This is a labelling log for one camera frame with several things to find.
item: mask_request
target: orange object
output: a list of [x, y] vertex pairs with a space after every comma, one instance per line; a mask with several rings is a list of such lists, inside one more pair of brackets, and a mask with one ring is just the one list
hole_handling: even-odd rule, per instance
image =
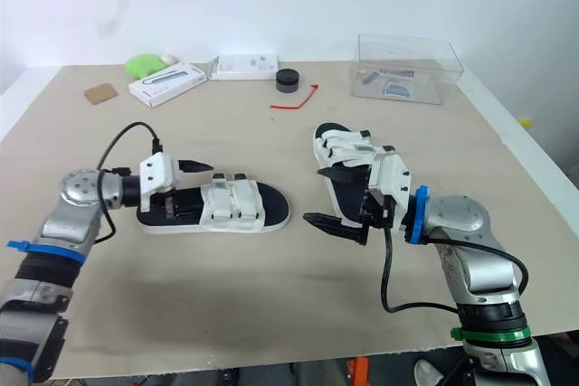
[[311, 85], [311, 92], [309, 93], [308, 97], [304, 99], [299, 106], [276, 106], [275, 104], [272, 104], [270, 108], [285, 108], [288, 110], [296, 110], [298, 108], [301, 108], [304, 104], [306, 104], [309, 101], [309, 99], [312, 98], [316, 90], [318, 90], [318, 85], [314, 83], [313, 85]]
[[347, 361], [346, 365], [350, 386], [370, 386], [368, 382], [370, 360], [367, 357], [358, 356], [351, 361]]

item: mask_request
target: blue ring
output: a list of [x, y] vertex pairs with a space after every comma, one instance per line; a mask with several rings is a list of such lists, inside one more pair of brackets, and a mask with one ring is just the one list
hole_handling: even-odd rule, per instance
[[65, 257], [69, 259], [74, 259], [75, 261], [84, 264], [86, 257], [79, 252], [74, 250], [61, 248], [59, 246], [50, 246], [48, 244], [34, 244], [29, 241], [8, 241], [7, 246], [9, 248], [15, 248], [21, 252], [37, 252], [37, 253], [48, 253], [50, 255], [58, 255], [59, 257]]
[[421, 185], [416, 189], [416, 213], [414, 214], [413, 234], [410, 237], [410, 244], [420, 244], [422, 233], [422, 222], [426, 210], [426, 200], [428, 199], [428, 186]]
[[12, 365], [16, 368], [28, 373], [28, 384], [33, 384], [34, 380], [34, 369], [33, 366], [24, 359], [18, 359], [17, 357], [0, 357], [0, 363], [5, 363], [6, 365]]

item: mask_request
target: black insole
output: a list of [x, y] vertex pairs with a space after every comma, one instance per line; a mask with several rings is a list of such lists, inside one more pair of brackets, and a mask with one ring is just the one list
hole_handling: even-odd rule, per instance
[[[257, 183], [265, 210], [265, 226], [274, 226], [285, 221], [290, 213], [286, 198], [267, 184]], [[173, 216], [167, 214], [166, 198], [173, 201]], [[203, 212], [201, 188], [174, 190], [151, 196], [150, 212], [137, 208], [137, 219], [147, 226], [198, 225]]]
[[[344, 126], [333, 122], [322, 124], [316, 129], [316, 138], [322, 137], [322, 134], [329, 130], [350, 131]], [[341, 163], [334, 164], [335, 166], [344, 166]], [[352, 170], [367, 171], [368, 165], [357, 166]], [[359, 181], [354, 183], [338, 183], [332, 180], [332, 186], [336, 193], [337, 205], [340, 211], [350, 221], [360, 222], [360, 212], [362, 211], [362, 203], [364, 202], [364, 192], [366, 182]]]

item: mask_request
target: silver robot arm segment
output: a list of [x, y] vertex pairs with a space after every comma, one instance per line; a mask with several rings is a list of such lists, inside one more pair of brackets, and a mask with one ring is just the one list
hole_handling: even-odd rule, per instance
[[467, 196], [433, 195], [425, 202], [421, 237], [435, 244], [459, 311], [461, 328], [452, 335], [463, 341], [469, 357], [467, 382], [549, 386], [519, 303], [512, 262], [487, 251], [444, 244], [456, 240], [504, 251], [490, 231], [485, 208]]
[[[0, 294], [0, 386], [24, 386], [52, 375], [68, 325], [59, 313], [67, 309], [72, 285], [99, 234], [98, 176], [94, 170], [67, 175], [58, 204], [33, 241], [8, 243], [26, 257]], [[123, 203], [123, 178], [138, 180], [102, 176], [109, 209]]]

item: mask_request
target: floor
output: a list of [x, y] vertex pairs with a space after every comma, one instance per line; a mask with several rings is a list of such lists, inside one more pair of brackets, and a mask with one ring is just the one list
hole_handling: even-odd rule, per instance
[[[549, 377], [554, 386], [576, 385], [579, 378], [579, 346], [566, 334], [538, 337]], [[415, 386], [413, 366], [426, 358], [447, 372], [462, 356], [462, 348], [428, 353], [380, 354], [370, 356], [372, 386]], [[55, 381], [48, 386], [348, 386], [346, 359], [282, 363], [238, 370], [186, 372], [151, 376]], [[461, 385], [461, 374], [449, 383]]]

